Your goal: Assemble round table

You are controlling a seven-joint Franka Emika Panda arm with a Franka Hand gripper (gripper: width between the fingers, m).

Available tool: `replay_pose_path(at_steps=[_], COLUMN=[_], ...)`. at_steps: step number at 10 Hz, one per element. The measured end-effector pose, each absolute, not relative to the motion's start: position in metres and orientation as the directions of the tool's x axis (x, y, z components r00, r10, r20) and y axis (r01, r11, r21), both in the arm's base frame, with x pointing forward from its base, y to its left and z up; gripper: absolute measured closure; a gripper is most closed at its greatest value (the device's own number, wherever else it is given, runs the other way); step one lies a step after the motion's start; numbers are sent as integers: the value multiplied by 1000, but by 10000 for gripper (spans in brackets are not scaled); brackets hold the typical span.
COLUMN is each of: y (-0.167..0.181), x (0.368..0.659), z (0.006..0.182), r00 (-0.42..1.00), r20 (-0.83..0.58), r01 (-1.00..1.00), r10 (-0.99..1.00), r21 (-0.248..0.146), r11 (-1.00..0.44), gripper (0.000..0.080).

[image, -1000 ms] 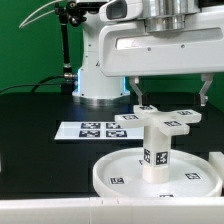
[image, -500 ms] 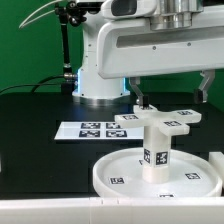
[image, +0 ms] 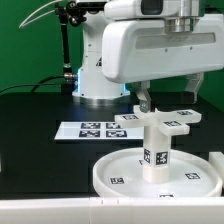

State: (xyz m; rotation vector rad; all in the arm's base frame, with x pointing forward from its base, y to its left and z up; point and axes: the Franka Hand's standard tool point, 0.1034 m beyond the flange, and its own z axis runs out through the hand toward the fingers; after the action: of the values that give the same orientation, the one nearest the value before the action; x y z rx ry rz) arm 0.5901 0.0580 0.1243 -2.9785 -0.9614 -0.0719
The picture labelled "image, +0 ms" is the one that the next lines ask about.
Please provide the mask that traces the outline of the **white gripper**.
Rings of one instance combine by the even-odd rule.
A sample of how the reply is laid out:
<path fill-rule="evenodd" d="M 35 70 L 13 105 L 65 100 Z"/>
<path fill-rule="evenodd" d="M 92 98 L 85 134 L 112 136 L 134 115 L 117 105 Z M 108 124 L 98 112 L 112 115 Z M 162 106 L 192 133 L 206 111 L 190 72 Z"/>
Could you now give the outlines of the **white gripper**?
<path fill-rule="evenodd" d="M 222 14 L 205 15 L 192 32 L 167 33 L 161 20 L 134 20 L 111 23 L 103 33 L 103 74 L 116 83 L 138 82 L 136 95 L 143 113 L 151 109 L 146 80 L 191 74 L 181 99 L 184 104 L 195 104 L 203 72 L 222 68 Z"/>

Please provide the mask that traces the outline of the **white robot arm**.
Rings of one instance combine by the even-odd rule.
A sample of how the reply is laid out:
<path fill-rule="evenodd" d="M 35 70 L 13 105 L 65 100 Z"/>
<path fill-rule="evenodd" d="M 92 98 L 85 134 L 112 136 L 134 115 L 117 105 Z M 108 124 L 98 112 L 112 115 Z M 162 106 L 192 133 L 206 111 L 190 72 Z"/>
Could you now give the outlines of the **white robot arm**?
<path fill-rule="evenodd" d="M 77 0 L 98 44 L 86 61 L 113 83 L 189 76 L 194 103 L 205 72 L 224 68 L 224 14 L 203 0 Z"/>

